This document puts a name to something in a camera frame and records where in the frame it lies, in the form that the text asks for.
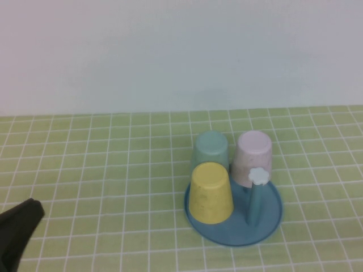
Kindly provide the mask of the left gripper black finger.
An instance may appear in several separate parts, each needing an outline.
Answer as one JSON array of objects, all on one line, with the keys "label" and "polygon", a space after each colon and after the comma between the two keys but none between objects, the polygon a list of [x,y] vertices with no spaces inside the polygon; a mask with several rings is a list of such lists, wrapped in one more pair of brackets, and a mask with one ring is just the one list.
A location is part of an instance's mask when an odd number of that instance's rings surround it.
[{"label": "left gripper black finger", "polygon": [[34,229],[32,198],[1,214],[1,241],[28,240]]},{"label": "left gripper black finger", "polygon": [[[33,204],[33,214],[35,216],[35,222],[31,236],[45,215],[41,202],[35,199]],[[30,238],[28,240],[15,239],[13,241],[1,241],[1,271],[18,270],[20,259]]]}]

